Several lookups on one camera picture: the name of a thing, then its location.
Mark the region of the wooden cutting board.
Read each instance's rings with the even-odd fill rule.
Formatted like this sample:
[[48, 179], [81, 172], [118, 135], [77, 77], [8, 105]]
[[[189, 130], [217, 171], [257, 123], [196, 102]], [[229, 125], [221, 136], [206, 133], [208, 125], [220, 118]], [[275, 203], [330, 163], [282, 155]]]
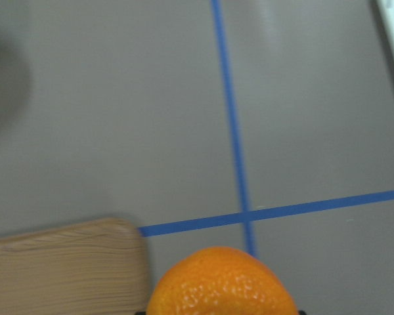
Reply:
[[0, 314], [140, 314], [147, 248], [124, 219], [0, 238]]

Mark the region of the orange fruit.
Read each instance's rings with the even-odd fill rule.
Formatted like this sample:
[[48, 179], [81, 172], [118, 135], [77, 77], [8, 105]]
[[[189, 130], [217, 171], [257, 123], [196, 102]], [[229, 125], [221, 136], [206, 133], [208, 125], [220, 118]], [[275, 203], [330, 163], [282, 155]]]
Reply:
[[297, 314], [274, 272], [231, 247], [201, 249], [172, 266], [151, 295], [147, 314]]

